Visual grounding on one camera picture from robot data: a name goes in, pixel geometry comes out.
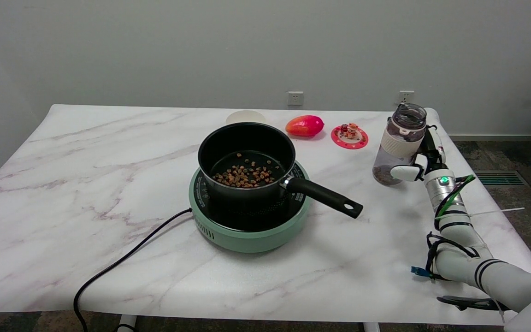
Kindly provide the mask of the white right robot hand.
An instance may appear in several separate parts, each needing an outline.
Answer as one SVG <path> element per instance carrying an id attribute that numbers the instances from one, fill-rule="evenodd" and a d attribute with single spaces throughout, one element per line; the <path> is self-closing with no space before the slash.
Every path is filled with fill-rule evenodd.
<path id="1" fill-rule="evenodd" d="M 444 145 L 438 134 L 438 126 L 432 124 L 426 126 L 425 136 L 413 155 L 413 162 L 394 166 L 390 174 L 395 179 L 415 182 L 423 181 L 430 172 L 446 168 Z"/>

